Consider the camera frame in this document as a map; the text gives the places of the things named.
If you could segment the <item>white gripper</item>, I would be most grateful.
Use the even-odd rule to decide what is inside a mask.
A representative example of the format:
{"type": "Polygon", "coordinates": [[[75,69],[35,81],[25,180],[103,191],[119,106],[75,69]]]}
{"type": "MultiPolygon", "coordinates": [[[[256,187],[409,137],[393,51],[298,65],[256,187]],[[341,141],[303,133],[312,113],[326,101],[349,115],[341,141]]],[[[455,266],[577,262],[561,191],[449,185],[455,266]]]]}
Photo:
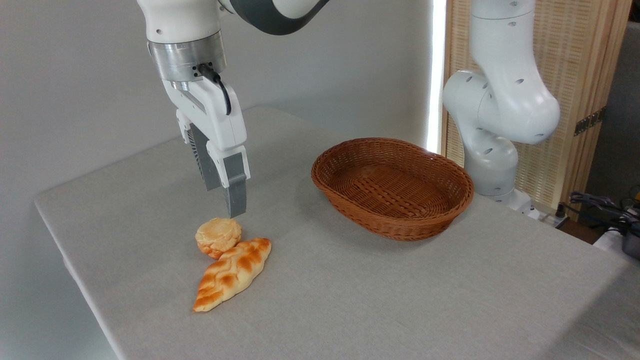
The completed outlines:
{"type": "Polygon", "coordinates": [[[190,81],[189,90],[162,84],[176,105],[176,118],[183,140],[190,145],[206,191],[223,187],[230,218],[247,210],[246,181],[250,178],[246,127],[232,88],[227,89],[231,112],[220,85],[209,79],[190,81]]]}

